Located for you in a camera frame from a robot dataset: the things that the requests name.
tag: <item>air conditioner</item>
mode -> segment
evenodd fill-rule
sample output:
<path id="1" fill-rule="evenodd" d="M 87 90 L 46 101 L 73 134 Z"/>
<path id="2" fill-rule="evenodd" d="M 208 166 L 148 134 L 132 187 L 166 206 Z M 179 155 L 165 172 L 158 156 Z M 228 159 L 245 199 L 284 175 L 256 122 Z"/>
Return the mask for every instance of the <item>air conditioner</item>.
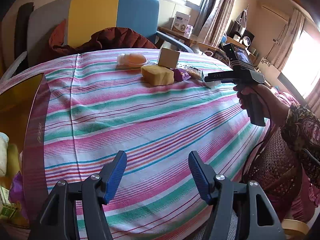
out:
<path id="1" fill-rule="evenodd" d="M 277 10 L 277 9 L 274 9 L 274 8 L 268 6 L 268 5 L 265 5 L 265 4 L 263 4 L 261 7 L 264 10 L 272 12 L 277 17 L 279 17 L 279 19 L 282 19 L 286 24 L 288 24 L 290 17 L 287 14 L 285 14 L 285 13 L 283 13 L 283 12 Z"/>

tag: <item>metal bolt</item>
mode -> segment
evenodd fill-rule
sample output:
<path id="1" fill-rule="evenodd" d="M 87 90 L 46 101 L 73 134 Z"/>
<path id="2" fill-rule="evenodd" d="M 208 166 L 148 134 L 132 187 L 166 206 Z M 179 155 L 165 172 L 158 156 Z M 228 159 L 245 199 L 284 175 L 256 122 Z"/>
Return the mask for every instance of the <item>metal bolt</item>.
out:
<path id="1" fill-rule="evenodd" d="M 93 179 L 93 180 L 100 179 L 100 175 L 99 174 L 92 174 L 91 179 Z"/>
<path id="2" fill-rule="evenodd" d="M 249 185 L 252 186 L 252 187 L 257 187 L 259 184 L 255 180 L 250 180 L 249 181 Z"/>
<path id="3" fill-rule="evenodd" d="M 57 182 L 57 185 L 58 186 L 64 186 L 66 184 L 66 181 L 65 180 L 59 180 L 58 182 Z"/>
<path id="4" fill-rule="evenodd" d="M 216 179 L 217 179 L 217 180 L 224 180 L 225 178 L 226 178 L 226 177 L 223 176 L 222 174 L 216 175 Z"/>

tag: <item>floral shirt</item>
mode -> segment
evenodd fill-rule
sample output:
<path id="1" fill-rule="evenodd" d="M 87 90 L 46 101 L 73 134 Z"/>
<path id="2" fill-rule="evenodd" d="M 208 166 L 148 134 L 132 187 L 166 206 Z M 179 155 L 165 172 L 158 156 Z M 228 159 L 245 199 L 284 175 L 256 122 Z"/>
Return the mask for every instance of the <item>floral shirt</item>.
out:
<path id="1" fill-rule="evenodd" d="M 320 120 L 308 109 L 292 103 L 281 136 L 297 152 L 310 182 L 320 188 L 320 166 L 302 148 L 320 161 Z"/>

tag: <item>device screen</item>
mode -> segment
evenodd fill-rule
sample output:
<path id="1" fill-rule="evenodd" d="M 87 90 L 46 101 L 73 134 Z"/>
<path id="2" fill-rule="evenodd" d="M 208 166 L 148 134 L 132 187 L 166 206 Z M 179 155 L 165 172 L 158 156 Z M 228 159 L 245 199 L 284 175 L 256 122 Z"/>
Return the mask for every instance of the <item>device screen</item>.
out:
<path id="1" fill-rule="evenodd" d="M 235 51 L 237 60 L 243 61 L 243 62 L 248 63 L 248 64 L 251 64 L 251 60 L 249 58 L 249 55 L 244 49 L 242 49 L 242 48 L 240 48 L 238 46 L 233 46 L 233 49 Z"/>

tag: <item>hand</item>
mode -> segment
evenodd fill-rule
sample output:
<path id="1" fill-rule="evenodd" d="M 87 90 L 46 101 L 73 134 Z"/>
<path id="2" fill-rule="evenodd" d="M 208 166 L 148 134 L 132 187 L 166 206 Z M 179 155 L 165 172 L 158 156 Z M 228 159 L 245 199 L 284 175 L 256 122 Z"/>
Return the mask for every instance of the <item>hand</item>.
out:
<path id="1" fill-rule="evenodd" d="M 248 95 L 250 93 L 256 94 L 254 90 L 256 90 L 261 97 L 265 100 L 267 103 L 270 114 L 271 114 L 271 120 L 278 126 L 283 126 L 286 123 L 288 112 L 289 112 L 289 106 L 282 103 L 272 91 L 266 87 L 265 85 L 258 84 L 258 85 L 251 85 L 250 87 L 245 87 L 241 92 L 239 92 L 238 86 L 235 86 L 233 88 L 234 91 L 238 91 L 237 97 L 239 98 L 239 103 L 241 104 L 241 109 L 246 109 L 246 105 L 244 104 L 244 100 L 241 99 L 242 95 Z M 263 99 L 258 95 L 259 101 L 262 103 L 263 106 L 263 114 L 266 118 L 270 119 L 268 109 L 266 107 L 265 102 Z"/>

